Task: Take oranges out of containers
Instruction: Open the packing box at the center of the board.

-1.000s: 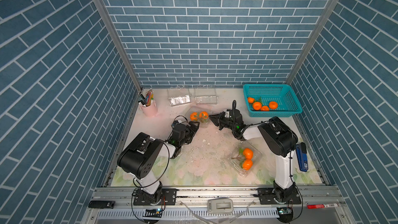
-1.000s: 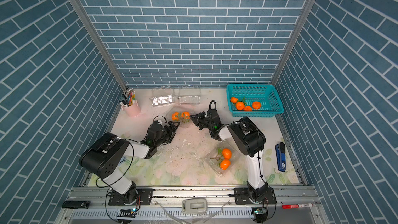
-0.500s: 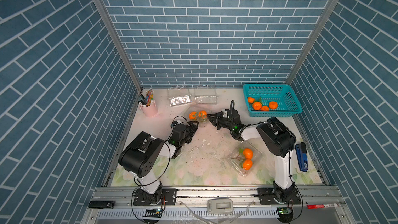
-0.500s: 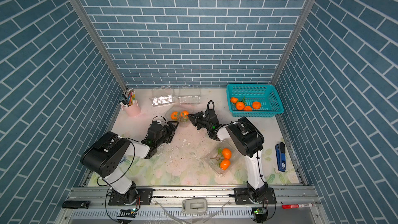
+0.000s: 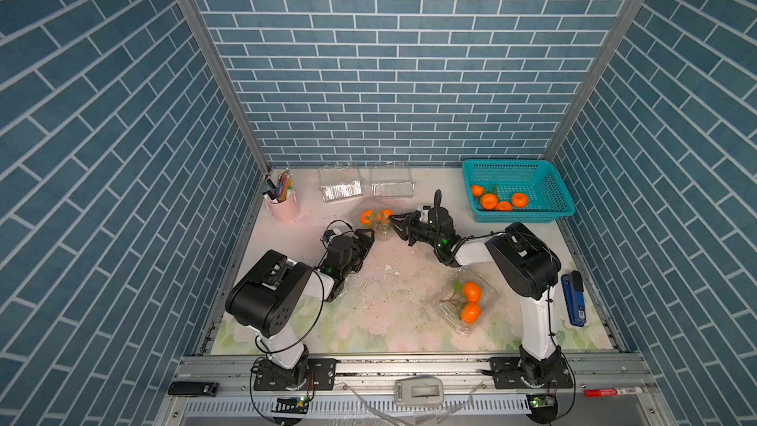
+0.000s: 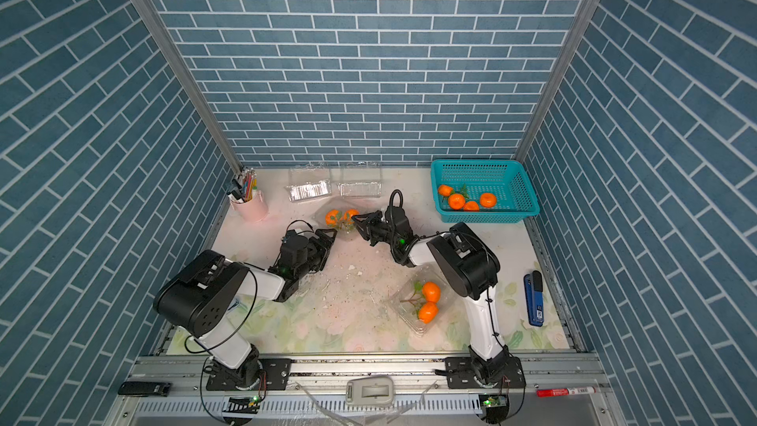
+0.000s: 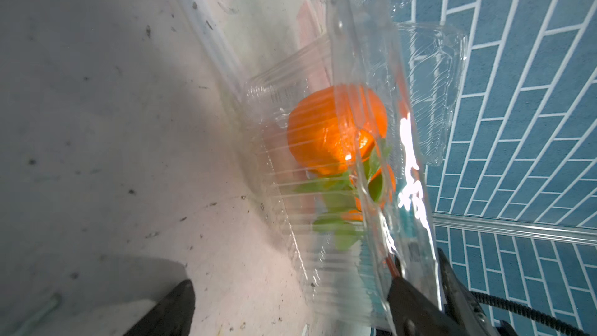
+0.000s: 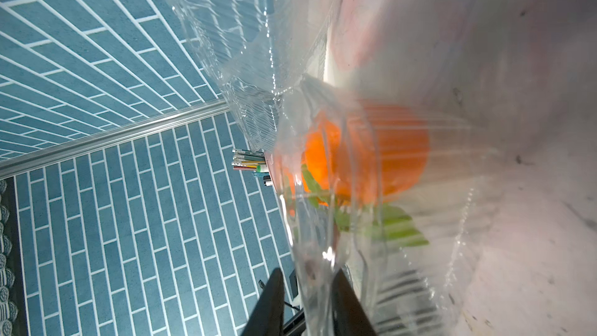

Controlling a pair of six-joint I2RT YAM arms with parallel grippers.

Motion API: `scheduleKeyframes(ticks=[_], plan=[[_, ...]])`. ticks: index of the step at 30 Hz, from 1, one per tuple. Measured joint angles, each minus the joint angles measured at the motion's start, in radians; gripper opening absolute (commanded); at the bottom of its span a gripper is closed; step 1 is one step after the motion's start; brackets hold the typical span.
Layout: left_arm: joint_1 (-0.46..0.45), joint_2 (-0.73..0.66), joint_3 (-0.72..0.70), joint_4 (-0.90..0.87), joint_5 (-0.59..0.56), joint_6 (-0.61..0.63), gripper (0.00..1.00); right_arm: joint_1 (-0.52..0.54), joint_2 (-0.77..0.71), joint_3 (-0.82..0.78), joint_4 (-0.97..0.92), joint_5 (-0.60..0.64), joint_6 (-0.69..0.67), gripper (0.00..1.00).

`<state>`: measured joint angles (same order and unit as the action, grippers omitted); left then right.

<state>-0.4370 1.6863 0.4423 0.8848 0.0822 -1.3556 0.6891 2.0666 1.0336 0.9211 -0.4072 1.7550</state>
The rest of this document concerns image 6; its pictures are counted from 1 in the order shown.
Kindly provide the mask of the clear clamshell container front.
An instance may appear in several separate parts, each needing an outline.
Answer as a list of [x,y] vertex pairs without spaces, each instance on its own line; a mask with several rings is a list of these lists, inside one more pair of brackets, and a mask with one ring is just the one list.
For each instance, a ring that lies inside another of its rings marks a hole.
[[[426,282],[434,282],[441,288],[441,299],[438,303],[439,313],[437,317],[428,323],[419,321],[418,310],[427,303],[421,293],[422,286]],[[451,309],[457,299],[457,293],[449,286],[443,276],[433,268],[426,267],[413,274],[404,282],[390,297],[388,307],[417,335],[424,335],[431,327],[441,321],[442,317]]]

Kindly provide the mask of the orange front container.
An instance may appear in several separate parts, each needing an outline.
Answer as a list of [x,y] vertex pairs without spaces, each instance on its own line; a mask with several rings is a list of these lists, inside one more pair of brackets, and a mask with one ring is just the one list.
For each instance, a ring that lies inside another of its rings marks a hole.
[[427,325],[437,317],[438,313],[438,305],[434,302],[427,302],[418,310],[417,317],[419,321]]
[[441,288],[434,282],[426,282],[421,289],[427,303],[438,303],[441,299]]

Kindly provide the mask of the teal plastic basket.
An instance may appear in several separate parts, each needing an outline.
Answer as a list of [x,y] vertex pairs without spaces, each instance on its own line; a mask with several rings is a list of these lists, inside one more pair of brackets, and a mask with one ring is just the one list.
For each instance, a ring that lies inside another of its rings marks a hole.
[[[503,223],[515,224],[535,217],[540,206],[524,166],[506,160],[436,160],[431,165],[432,193],[436,209],[446,223]],[[447,197],[438,193],[440,185],[449,185],[461,193],[466,202],[479,204],[482,193],[494,193],[495,208],[479,211],[451,210]]]

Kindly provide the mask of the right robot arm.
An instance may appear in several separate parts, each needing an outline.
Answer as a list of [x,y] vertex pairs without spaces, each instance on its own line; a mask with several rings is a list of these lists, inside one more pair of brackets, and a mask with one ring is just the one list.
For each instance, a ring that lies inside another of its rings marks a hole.
[[470,330],[469,369],[482,386],[524,389],[520,359],[501,335],[495,297],[500,262],[494,252],[464,223],[420,236],[411,228],[396,189],[386,210],[352,217],[354,227],[371,246],[388,245],[394,262],[407,267],[435,263],[447,284],[463,299]]

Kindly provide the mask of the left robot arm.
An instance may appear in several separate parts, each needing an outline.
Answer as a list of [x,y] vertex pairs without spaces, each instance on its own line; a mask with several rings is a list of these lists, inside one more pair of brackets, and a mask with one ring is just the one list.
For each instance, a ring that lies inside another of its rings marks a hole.
[[338,231],[289,227],[274,264],[267,269],[233,262],[214,250],[201,252],[159,291],[155,311],[185,329],[198,348],[212,357],[211,372],[229,390],[263,386],[259,351],[229,321],[227,312],[242,295],[254,301],[284,303],[300,288],[301,280],[323,270]]

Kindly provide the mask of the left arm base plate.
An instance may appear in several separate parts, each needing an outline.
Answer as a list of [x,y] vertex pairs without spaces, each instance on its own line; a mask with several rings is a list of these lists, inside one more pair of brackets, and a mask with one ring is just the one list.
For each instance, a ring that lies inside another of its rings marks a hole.
[[292,360],[289,358],[254,358],[231,369],[218,361],[203,368],[209,392],[283,391],[289,382]]

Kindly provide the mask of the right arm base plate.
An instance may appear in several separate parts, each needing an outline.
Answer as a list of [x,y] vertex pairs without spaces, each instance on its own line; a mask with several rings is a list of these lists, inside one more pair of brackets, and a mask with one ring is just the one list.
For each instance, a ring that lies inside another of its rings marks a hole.
[[434,374],[443,377],[451,390],[523,389],[526,377],[520,358],[505,355],[481,360],[478,357],[447,357]]

